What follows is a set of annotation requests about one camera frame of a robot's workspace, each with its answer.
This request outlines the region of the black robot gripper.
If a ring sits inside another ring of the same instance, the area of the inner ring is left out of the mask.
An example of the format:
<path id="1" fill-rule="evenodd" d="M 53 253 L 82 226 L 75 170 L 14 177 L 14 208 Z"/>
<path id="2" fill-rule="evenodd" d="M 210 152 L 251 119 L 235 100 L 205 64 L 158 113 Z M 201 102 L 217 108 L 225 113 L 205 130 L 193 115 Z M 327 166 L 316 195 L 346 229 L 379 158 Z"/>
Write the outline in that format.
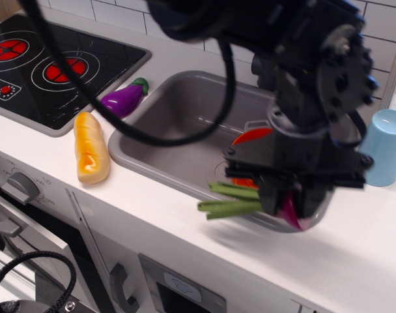
<path id="1" fill-rule="evenodd" d="M 226 176 L 251 179 L 259 187 L 262 210 L 276 216 L 291 188 L 297 191 L 301 219 L 318 219 L 335 187 L 362 188 L 374 160 L 357 151 L 358 142 L 334 139 L 330 123 L 300 128 L 281 111 L 268 114 L 271 133 L 236 143 L 223 152 Z"/>

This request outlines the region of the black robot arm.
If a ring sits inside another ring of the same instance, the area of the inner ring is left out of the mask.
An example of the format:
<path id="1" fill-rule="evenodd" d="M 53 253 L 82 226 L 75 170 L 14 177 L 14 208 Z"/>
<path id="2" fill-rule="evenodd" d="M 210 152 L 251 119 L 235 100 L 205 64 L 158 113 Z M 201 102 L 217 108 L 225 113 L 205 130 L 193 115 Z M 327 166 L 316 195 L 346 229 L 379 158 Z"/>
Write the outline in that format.
<path id="1" fill-rule="evenodd" d="M 203 201 L 207 219 L 256 212 L 283 218 L 312 217 L 337 186 L 362 188 L 371 157 L 354 143 L 337 143 L 330 127 L 349 116 L 365 134 L 357 108 L 370 104 L 378 84 L 363 45 L 364 24 L 346 1 L 149 1 L 148 8 L 170 38 L 192 42 L 217 40 L 225 63 L 227 88 L 215 121 L 179 139 L 152 136 L 123 123 L 71 71 L 36 1 L 21 5 L 51 56 L 77 90 L 119 132 L 158 147 L 203 140 L 226 120 L 236 90 L 231 46 L 238 45 L 277 66 L 276 106 L 269 113 L 273 132 L 229 147 L 224 156 L 229 177 L 251 179 L 254 188 L 210 183 L 228 200 Z"/>

